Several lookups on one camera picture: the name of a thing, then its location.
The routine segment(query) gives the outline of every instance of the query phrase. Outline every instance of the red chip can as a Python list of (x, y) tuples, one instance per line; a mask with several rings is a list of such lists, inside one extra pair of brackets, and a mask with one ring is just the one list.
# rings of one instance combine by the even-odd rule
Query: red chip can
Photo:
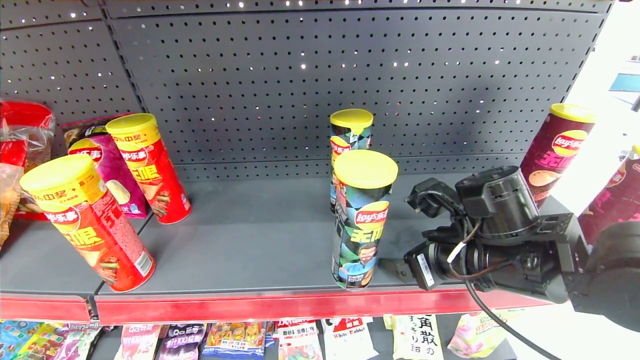
[(595, 125), (595, 113), (582, 106), (553, 104), (522, 159), (520, 170), (538, 208), (580, 151)]
[(156, 262), (89, 155), (39, 165), (20, 185), (113, 291), (133, 290), (151, 277)]
[(140, 113), (119, 117), (106, 129), (160, 224), (173, 224), (191, 213), (182, 184), (160, 137), (156, 117)]
[(578, 217), (589, 245), (594, 245), (607, 226), (623, 221), (640, 221), (640, 145), (633, 146), (618, 171)]

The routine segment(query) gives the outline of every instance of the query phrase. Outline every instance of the plastic snack bag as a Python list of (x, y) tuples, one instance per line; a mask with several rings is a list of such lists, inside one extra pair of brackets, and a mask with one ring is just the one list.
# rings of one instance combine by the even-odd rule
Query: plastic snack bag
[[(51, 159), (56, 118), (50, 109), (37, 102), (0, 98), (0, 120), (2, 140), (27, 141), (24, 172)], [(15, 218), (48, 220), (27, 193), (21, 195)]]
[(147, 200), (131, 175), (116, 143), (104, 127), (122, 115), (89, 119), (60, 127), (71, 154), (87, 154), (128, 218), (146, 218)]
[(272, 347), (276, 343), (276, 322), (266, 322), (266, 333), (264, 335), (264, 347)]
[(162, 325), (125, 325), (122, 327), (122, 360), (154, 360)]
[(100, 329), (69, 331), (54, 360), (85, 360), (100, 334)]
[(41, 325), (41, 322), (3, 320), (0, 323), (0, 359), (12, 359)]
[(264, 357), (264, 322), (221, 322), (211, 324), (202, 356), (220, 359)]
[(315, 320), (278, 321), (278, 360), (323, 360)]
[[(523, 309), (494, 311), (504, 322), (520, 317)], [(457, 356), (465, 359), (477, 359), (489, 356), (506, 337), (506, 331), (486, 313), (464, 314), (456, 333), (447, 347)]]
[(325, 319), (322, 326), (326, 360), (368, 360), (378, 355), (366, 318)]
[(394, 316), (394, 360), (443, 360), (435, 315)]
[(9, 226), (20, 202), (20, 178), (24, 173), (27, 141), (0, 142), (0, 249), (9, 237)]
[(198, 346), (205, 336), (203, 323), (169, 326), (159, 360), (198, 360)]
[(53, 360), (66, 337), (62, 323), (43, 323), (14, 359)]

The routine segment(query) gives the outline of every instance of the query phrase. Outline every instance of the potato chip can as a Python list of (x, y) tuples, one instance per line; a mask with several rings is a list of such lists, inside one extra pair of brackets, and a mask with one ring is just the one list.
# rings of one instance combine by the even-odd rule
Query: potato chip can
[(340, 154), (371, 146), (373, 114), (363, 109), (345, 109), (331, 114), (331, 212), (335, 211), (335, 172), (333, 164)]
[(160, 224), (173, 224), (191, 213), (191, 203), (160, 137), (156, 117), (140, 113), (107, 123), (129, 170)]
[(156, 262), (89, 155), (39, 165), (20, 185), (113, 291), (133, 290), (151, 277)]
[(371, 150), (352, 150), (335, 161), (333, 278), (347, 289), (366, 288), (376, 268), (396, 162)]
[(595, 124), (593, 111), (571, 104), (553, 104), (522, 159), (520, 169), (538, 209), (580, 151)]
[(640, 145), (633, 146), (607, 185), (578, 217), (589, 245), (594, 245), (607, 226), (623, 221), (640, 221)]

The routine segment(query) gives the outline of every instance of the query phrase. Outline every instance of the barcode sticker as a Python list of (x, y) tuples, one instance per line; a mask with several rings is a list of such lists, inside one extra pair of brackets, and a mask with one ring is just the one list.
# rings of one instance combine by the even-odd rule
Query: barcode sticker
[(433, 275), (431, 275), (431, 270), (429, 269), (429, 265), (424, 258), (424, 254), (418, 255), (418, 262), (420, 263), (420, 268), (422, 269), (424, 279), (427, 281), (427, 285), (433, 286), (436, 282), (433, 280)]
[(147, 274), (149, 274), (149, 270), (151, 270), (151, 258), (149, 258), (147, 253), (143, 251), (138, 260), (136, 260), (135, 265), (142, 276), (147, 276)]

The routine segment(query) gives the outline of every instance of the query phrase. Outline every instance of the red shelf edge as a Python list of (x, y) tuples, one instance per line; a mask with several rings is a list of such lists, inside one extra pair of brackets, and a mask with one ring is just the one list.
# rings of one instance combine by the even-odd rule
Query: red shelf edge
[[(516, 308), (548, 303), (504, 291), (480, 293), (491, 308)], [(100, 323), (233, 322), (279, 318), (468, 313), (479, 308), (464, 289), (426, 292), (377, 290), (296, 293), (238, 293), (191, 295), (99, 295)]]
[(74, 323), (91, 322), (85, 300), (75, 295), (0, 293), (0, 318)]

